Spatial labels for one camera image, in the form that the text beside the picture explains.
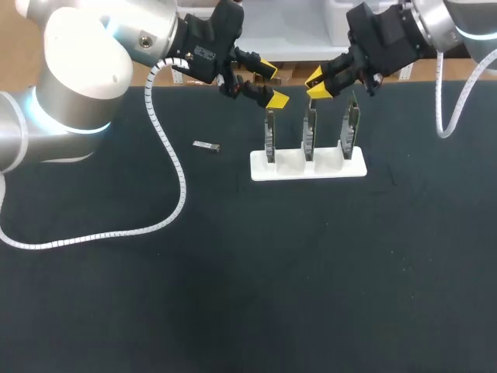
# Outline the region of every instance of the circuit board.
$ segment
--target circuit board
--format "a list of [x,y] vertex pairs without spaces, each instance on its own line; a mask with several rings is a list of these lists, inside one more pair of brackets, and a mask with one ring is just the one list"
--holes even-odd
[[360,108],[357,103],[356,94],[352,92],[349,106],[347,107],[342,122],[342,133],[340,134],[340,143],[344,159],[352,159],[354,146],[356,144],[357,130],[360,122]]

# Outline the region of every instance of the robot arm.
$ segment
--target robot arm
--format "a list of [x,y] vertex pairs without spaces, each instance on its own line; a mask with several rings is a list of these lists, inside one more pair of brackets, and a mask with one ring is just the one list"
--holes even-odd
[[265,78],[277,73],[258,54],[235,47],[244,12],[232,0],[221,0],[208,20],[192,15],[180,19],[175,0],[16,0],[18,12],[42,29],[62,7],[95,16],[133,61],[152,67],[163,58],[181,58],[188,61],[189,69],[177,70],[201,82],[210,84],[221,76],[220,91],[225,96],[236,99],[241,93],[264,108],[283,108],[288,101],[270,87],[243,82],[231,69],[231,63],[238,62]]
[[315,71],[306,82],[308,94],[332,98],[360,80],[373,96],[383,77],[430,47],[444,53],[464,42],[479,62],[497,49],[496,16],[496,0],[412,0],[378,15],[363,3],[347,13],[349,52]]

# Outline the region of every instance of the black table surface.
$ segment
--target black table surface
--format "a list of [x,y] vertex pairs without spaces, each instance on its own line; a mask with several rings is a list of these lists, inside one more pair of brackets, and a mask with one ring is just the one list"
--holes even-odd
[[[460,83],[447,83],[446,120]],[[364,179],[254,183],[264,111],[156,89],[188,199],[160,232],[46,252],[0,246],[1,372],[482,372],[497,369],[497,109],[479,83],[453,137],[433,84],[358,87]],[[300,146],[303,89],[277,146]],[[347,95],[318,104],[338,140]],[[193,141],[221,145],[218,155]],[[178,182],[132,89],[90,159],[7,175],[2,227],[26,242],[162,220]]]

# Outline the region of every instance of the white cable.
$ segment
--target white cable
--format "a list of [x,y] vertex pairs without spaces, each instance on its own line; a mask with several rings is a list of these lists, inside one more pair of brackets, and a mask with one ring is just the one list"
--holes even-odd
[[[160,123],[158,122],[157,116],[155,115],[154,105],[152,103],[152,96],[151,96],[151,91],[152,91],[152,86],[154,85],[155,76],[164,67],[171,66],[171,65],[179,66],[179,67],[185,68],[185,69],[188,68],[188,62],[186,62],[184,60],[180,60],[179,58],[174,58],[174,59],[167,58],[165,60],[160,60],[156,64],[156,66],[154,66],[152,68],[152,70],[150,71],[150,74],[147,78],[147,83],[145,86],[145,105],[147,106],[148,116],[150,117],[152,124],[154,124],[154,128],[157,131],[158,136],[161,138],[162,144],[164,144],[164,146],[165,146],[165,150],[168,152],[169,156],[171,157],[172,163],[175,166],[176,172],[178,174],[180,194],[179,194],[179,201],[178,201],[178,204],[177,204],[175,210],[165,220],[159,222],[158,224],[147,227],[147,228],[139,228],[139,229],[134,229],[131,231],[99,233],[96,235],[85,235],[83,237],[78,237],[78,238],[74,238],[74,239],[63,239],[60,241],[53,241],[53,242],[37,244],[37,245],[21,243],[21,242],[15,241],[13,239],[10,239],[9,237],[7,237],[7,235],[2,231],[2,228],[0,227],[0,239],[3,242],[7,243],[10,246],[14,246],[16,248],[19,248],[19,249],[27,249],[27,250],[53,249],[55,247],[73,245],[75,243],[80,243],[80,242],[96,241],[97,239],[109,239],[112,237],[126,237],[126,236],[130,236],[130,235],[144,235],[144,234],[147,234],[150,232],[158,231],[161,228],[164,228],[166,225],[171,224],[178,217],[178,215],[181,212],[181,210],[183,209],[183,206],[185,205],[185,201],[186,201],[185,175],[183,173],[181,165],[179,164],[179,160],[178,160],[178,157],[176,156],[175,151],[173,150],[171,144],[169,143],[167,136],[165,135]],[[5,199],[5,177],[4,177],[3,173],[0,173],[0,212],[2,211],[2,205],[3,205],[4,199]]]
[[440,138],[448,138],[452,135],[456,129],[457,122],[461,117],[464,105],[466,104],[467,98],[469,97],[474,84],[480,78],[480,75],[490,66],[495,60],[497,60],[497,50],[490,53],[485,57],[473,71],[469,79],[467,80],[464,88],[459,96],[454,113],[450,119],[447,129],[443,129],[443,115],[442,115],[442,81],[443,81],[443,53],[438,53],[436,58],[436,89],[435,89],[435,112],[436,112],[436,133]]

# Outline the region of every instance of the white container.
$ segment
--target white container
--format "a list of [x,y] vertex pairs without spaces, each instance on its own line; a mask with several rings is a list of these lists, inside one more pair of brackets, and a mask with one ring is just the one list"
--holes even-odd
[[[326,26],[329,37],[334,47],[348,47],[350,45],[347,33],[349,24],[347,23],[347,12],[358,6],[364,0],[325,0]],[[381,13],[398,4],[396,0],[365,0],[373,12]]]

